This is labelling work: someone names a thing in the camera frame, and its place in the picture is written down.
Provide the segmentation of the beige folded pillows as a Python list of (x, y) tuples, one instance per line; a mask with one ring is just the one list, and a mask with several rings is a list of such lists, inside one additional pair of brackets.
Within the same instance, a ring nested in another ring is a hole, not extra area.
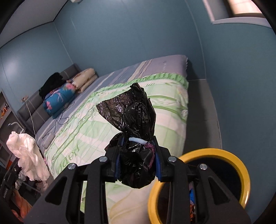
[(71, 80), (67, 81), (66, 85), (69, 89), (82, 93), (98, 78), (93, 68), (88, 68), (75, 75)]

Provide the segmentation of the white power strip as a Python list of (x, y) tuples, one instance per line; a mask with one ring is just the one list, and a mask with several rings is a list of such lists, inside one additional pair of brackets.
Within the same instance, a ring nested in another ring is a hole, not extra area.
[(55, 138), (55, 134), (49, 133), (43, 142), (43, 148), (47, 149)]

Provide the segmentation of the wall power socket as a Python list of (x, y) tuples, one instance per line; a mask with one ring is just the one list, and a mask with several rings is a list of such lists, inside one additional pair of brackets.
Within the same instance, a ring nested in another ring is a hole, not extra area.
[(25, 95), (22, 99), (21, 102), (24, 103), (28, 99), (28, 95)]

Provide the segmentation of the white tissue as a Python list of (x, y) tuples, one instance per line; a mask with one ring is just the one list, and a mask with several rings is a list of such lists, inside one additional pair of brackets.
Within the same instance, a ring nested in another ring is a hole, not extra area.
[(18, 166), (31, 181), (46, 181), (49, 178), (50, 173), (33, 137), (12, 131), (6, 145), (19, 159)]

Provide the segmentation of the grey padded headboard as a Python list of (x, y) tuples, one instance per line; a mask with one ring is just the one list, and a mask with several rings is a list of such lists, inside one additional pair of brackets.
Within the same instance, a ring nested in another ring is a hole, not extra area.
[[(60, 74), (63, 80), (68, 81), (79, 72), (79, 66), (74, 63), (60, 72)], [(43, 100), (39, 95), (39, 90), (24, 102), (23, 106), (17, 111), (17, 116), (26, 127), (26, 132), (34, 137), (42, 125), (50, 118), (43, 107)]]

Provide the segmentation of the window with grey frame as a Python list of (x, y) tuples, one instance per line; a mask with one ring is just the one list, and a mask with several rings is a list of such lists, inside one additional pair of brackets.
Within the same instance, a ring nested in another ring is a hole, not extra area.
[(253, 1), (203, 0), (212, 24), (241, 23), (270, 28), (270, 24)]

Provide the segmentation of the small black plastic bag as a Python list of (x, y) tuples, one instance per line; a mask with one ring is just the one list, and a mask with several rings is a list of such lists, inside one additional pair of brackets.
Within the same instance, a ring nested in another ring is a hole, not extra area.
[(120, 152), (120, 181), (134, 189), (149, 185), (155, 178), (154, 127), (156, 113), (144, 89), (134, 83), (130, 89), (100, 102), (99, 114), (119, 130), (105, 147), (111, 160), (109, 176), (114, 177), (116, 146), (124, 137)]

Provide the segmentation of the green floral quilt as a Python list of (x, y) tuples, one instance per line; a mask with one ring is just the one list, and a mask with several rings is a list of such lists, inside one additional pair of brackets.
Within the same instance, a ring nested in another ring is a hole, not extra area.
[[(57, 177), (70, 163), (91, 163), (120, 134), (146, 141), (156, 138), (160, 146), (180, 156), (186, 139), (188, 85), (180, 74), (156, 73), (78, 98), (69, 120), (45, 151), (51, 174)], [(120, 167), (126, 178), (105, 185), (108, 222), (149, 223), (147, 202), (155, 179), (155, 158), (135, 142), (123, 157)]]

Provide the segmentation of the black clothing pile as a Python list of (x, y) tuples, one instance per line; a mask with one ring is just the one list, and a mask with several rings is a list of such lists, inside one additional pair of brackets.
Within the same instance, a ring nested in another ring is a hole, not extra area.
[(53, 90), (61, 87), (66, 83), (65, 80), (63, 80), (63, 77), (60, 73), (55, 72), (52, 74), (44, 83), (44, 85), (39, 89), (39, 95), (42, 98), (42, 100), (45, 99), (45, 97)]

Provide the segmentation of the yellow rimmed trash bin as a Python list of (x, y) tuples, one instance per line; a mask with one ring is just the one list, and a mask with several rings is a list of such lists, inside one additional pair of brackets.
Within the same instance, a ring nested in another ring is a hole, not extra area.
[[(177, 158), (160, 147), (161, 181), (148, 200), (151, 223), (251, 223), (245, 211), (250, 178), (242, 161), (216, 148), (199, 149)], [(216, 159), (232, 166), (239, 176), (237, 198), (202, 159)]]

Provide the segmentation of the grey bedside shelf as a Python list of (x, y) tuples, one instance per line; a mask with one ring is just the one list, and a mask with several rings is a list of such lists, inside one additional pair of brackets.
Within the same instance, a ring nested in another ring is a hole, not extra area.
[(6, 99), (6, 94), (1, 89), (1, 166), (7, 168), (10, 160), (13, 157), (12, 152), (6, 145), (6, 141), (12, 131), (18, 134), (23, 131), (24, 126), (19, 121), (10, 103)]

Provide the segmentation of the bed with striped sheet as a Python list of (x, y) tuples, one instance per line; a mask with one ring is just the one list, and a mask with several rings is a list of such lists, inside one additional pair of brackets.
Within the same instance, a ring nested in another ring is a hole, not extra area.
[[(76, 109), (80, 103), (89, 96), (92, 92), (95, 92), (103, 87), (107, 87), (113, 84), (126, 83), (129, 78), (143, 78), (148, 75), (156, 73), (177, 73), (187, 77), (188, 58), (185, 55), (169, 55), (166, 57), (159, 57), (137, 63), (135, 65), (128, 66), (126, 68), (111, 72), (94, 80), (83, 92), (76, 95), (73, 106), (68, 108), (65, 112), (65, 116), (69, 116), (74, 109)], [(36, 130), (36, 141), (41, 149), (44, 151), (43, 144), (47, 139), (47, 135), (56, 134), (61, 128), (61, 125), (56, 124), (52, 118), (46, 113), (43, 108), (43, 101), (39, 95), (39, 92), (35, 92), (29, 100), (29, 104), (32, 104), (30, 108), (35, 108), (36, 112), (32, 116), (34, 120)]]

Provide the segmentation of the blue floral folded blanket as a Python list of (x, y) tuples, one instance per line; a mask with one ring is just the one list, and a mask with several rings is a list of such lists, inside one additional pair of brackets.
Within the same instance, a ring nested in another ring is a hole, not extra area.
[(75, 97), (75, 86), (67, 82), (45, 97), (43, 107), (50, 117), (56, 119), (67, 108), (67, 106), (69, 106)]

